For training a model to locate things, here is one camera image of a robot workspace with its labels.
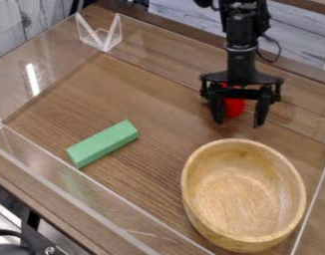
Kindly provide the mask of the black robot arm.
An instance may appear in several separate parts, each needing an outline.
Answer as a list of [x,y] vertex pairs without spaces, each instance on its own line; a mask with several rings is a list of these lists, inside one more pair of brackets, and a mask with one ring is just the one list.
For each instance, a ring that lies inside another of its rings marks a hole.
[[226,34],[226,70],[200,76],[200,95],[208,99],[212,117],[224,123],[226,99],[257,100],[256,128],[265,124],[270,106],[281,101],[284,79],[256,68],[258,38],[270,28],[266,0],[218,0],[222,32]]

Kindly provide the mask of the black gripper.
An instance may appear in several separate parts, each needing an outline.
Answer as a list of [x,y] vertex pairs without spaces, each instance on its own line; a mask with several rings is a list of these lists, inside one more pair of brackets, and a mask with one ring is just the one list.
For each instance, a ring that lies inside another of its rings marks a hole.
[[254,127],[258,128],[264,125],[269,113],[270,101],[273,103],[281,101],[283,78],[256,71],[250,79],[237,81],[228,77],[226,71],[222,71],[202,74],[200,80],[200,95],[209,99],[213,120],[218,124],[222,124],[225,119],[224,98],[257,100],[266,94],[258,99],[254,110]]

